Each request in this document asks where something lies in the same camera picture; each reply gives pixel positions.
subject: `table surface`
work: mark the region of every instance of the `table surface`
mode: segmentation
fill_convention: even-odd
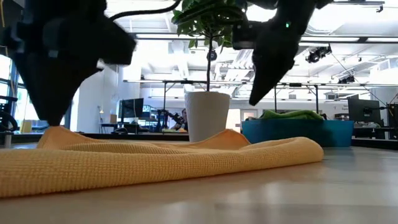
[[[0,200],[0,223],[397,223],[398,153],[325,155],[302,166]]]

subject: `towel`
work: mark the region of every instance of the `towel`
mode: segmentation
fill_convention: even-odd
[[[181,180],[319,162],[307,138],[250,144],[225,130],[193,144],[128,143],[46,130],[37,149],[0,150],[0,198]]]
[[[271,110],[266,110],[260,119],[317,119],[323,120],[322,116],[314,111],[300,110],[284,114],[275,113]]]

